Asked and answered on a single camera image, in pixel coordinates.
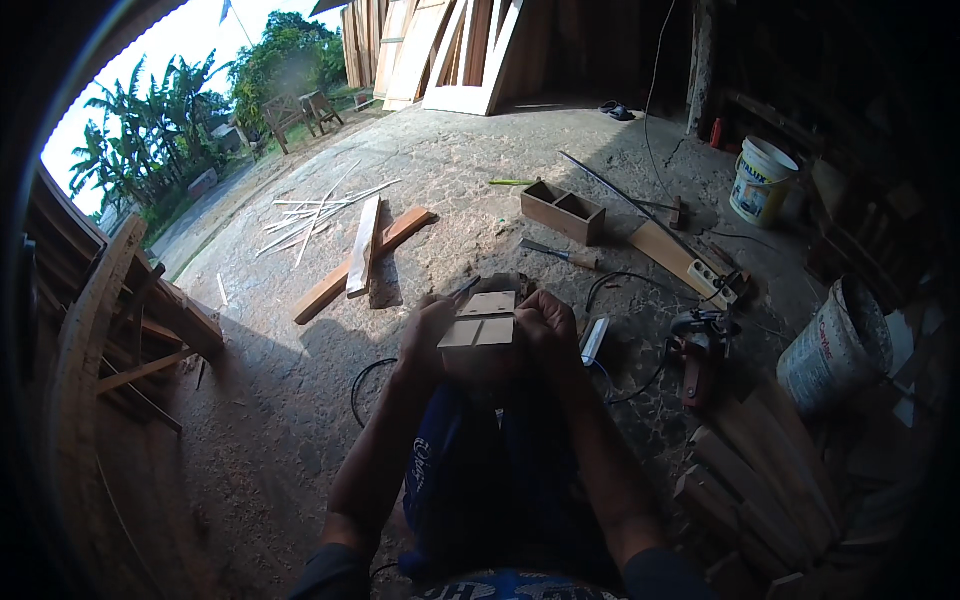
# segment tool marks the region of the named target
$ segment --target flag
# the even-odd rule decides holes
[[[224,24],[224,21],[227,20],[227,14],[230,12],[230,0],[224,0],[224,9],[220,11],[220,25]]]

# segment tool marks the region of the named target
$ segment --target hand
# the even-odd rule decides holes
[[[576,374],[584,370],[577,321],[569,306],[549,292],[537,290],[514,314],[544,373]]]
[[[437,350],[437,344],[453,321],[452,299],[437,295],[424,296],[403,331],[396,370],[430,385],[439,383],[444,376],[444,360]]]

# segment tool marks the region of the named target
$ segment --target wooden box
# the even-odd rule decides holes
[[[607,209],[546,181],[520,192],[520,211],[566,237],[593,246],[603,234]]]

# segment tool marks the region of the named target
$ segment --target paint bucket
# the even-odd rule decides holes
[[[808,419],[877,383],[890,371],[893,354],[890,330],[873,294],[858,278],[843,276],[780,355],[777,380]]]
[[[730,206],[751,225],[768,228],[777,220],[791,180],[800,167],[770,142],[748,135],[736,159]]]

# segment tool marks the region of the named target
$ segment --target wooden chair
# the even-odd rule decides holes
[[[276,141],[280,143],[280,148],[286,155],[289,155],[290,151],[287,150],[287,136],[284,135],[284,132],[297,123],[304,123],[306,128],[310,130],[310,135],[317,137],[317,134],[313,131],[313,126],[310,125],[310,119],[303,111],[303,105],[297,101],[293,94],[281,94],[263,105],[263,118],[267,121],[270,129],[273,130]]]
[[[310,106],[310,110],[313,112],[313,116],[317,119],[317,126],[320,128],[320,135],[326,135],[324,131],[324,123],[332,122],[333,119],[340,121],[340,125],[344,124],[344,120],[340,118],[340,115],[337,114],[337,110],[330,104],[330,101],[326,99],[324,93],[321,91],[311,92],[309,94],[304,94],[300,96],[300,101],[306,103]]]

